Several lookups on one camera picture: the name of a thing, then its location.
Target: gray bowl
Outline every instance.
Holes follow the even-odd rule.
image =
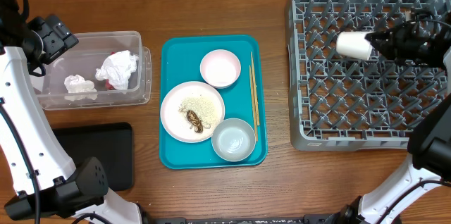
[[[211,136],[213,149],[226,161],[242,161],[255,148],[255,133],[252,127],[238,118],[224,120]]]

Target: chopsticks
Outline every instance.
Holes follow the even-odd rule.
[[[255,83],[255,68],[254,57],[251,52],[251,65],[249,66],[249,82],[251,88],[251,100],[252,100],[252,117],[254,119],[255,140],[259,141],[259,134],[257,132],[257,126],[260,126],[259,115],[259,101],[257,99],[257,84]]]

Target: gray dish rack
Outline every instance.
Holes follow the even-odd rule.
[[[290,134],[312,151],[405,149],[409,133],[444,98],[445,72],[398,66],[373,51],[369,61],[335,51],[340,31],[384,30],[410,8],[437,19],[450,0],[289,0]],[[433,24],[421,26],[429,35]]]

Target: wooden table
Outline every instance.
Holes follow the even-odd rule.
[[[406,151],[305,152],[290,143],[287,0],[30,0],[31,17],[55,13],[73,32],[136,30],[152,52],[148,104],[46,112],[53,128],[128,122],[135,131],[135,186],[120,195],[153,217],[232,218],[332,213],[386,179]],[[171,37],[249,34],[260,46],[268,156],[256,167],[170,170],[159,160],[161,47]],[[0,158],[0,205],[13,195]],[[451,189],[438,188],[403,214],[405,223],[449,223]],[[14,223],[0,210],[0,223]],[[71,223],[42,220],[42,223]]]

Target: blue tray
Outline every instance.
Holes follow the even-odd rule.
[[[249,84],[251,51],[254,56],[257,97],[259,101],[259,141],[252,154],[243,161],[232,163],[219,158],[213,150],[211,139],[200,143],[183,143],[171,137],[160,120],[160,159],[168,168],[218,168],[252,166],[260,164],[268,153],[266,138],[266,116],[261,77],[260,53],[257,41],[248,35],[226,35],[210,37],[180,37],[168,40],[161,52],[161,98],[180,83],[202,81],[200,62],[215,49],[233,52],[241,62],[241,74],[230,87],[218,89],[225,104],[225,119],[240,118],[253,127],[252,100]]]

